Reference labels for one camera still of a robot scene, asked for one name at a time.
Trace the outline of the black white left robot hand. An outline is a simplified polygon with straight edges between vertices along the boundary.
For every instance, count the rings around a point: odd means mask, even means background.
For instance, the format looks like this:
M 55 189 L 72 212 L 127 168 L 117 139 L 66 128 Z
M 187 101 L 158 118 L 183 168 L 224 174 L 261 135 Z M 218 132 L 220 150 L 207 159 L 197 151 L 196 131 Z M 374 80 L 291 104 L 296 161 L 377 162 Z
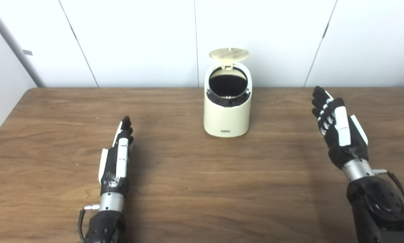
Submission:
M 130 146 L 134 141 L 132 133 L 130 117 L 125 116 L 118 125 L 111 148 L 102 150 L 98 175 L 101 195 L 119 193 L 127 196 L 127 166 L 131 157 Z

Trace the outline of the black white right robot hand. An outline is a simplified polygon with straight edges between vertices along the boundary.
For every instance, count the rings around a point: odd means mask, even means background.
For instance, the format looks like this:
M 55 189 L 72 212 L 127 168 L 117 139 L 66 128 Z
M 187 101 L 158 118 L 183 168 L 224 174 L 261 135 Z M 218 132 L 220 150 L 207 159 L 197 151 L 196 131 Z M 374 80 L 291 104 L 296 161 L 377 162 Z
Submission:
M 312 96 L 312 114 L 324 137 L 330 161 L 339 169 L 355 159 L 368 161 L 368 138 L 355 115 L 348 115 L 344 100 L 333 98 L 319 86 Z

